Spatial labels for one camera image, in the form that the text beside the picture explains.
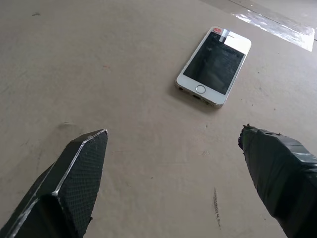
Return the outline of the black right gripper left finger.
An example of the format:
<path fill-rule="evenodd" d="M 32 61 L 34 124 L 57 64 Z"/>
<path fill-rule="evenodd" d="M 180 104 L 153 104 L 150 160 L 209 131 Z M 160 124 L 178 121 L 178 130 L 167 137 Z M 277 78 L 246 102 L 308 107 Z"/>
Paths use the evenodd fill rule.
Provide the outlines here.
<path fill-rule="evenodd" d="M 70 141 L 38 176 L 0 230 L 2 238 L 82 238 L 100 188 L 108 134 Z"/>

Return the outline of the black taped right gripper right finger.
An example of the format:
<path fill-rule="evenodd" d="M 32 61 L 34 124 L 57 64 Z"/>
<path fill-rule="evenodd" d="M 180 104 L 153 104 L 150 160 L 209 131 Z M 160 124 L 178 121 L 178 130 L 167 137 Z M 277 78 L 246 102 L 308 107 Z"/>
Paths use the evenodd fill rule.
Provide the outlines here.
<path fill-rule="evenodd" d="M 317 158 L 299 141 L 244 125 L 238 145 L 257 193 L 289 238 L 317 236 Z"/>

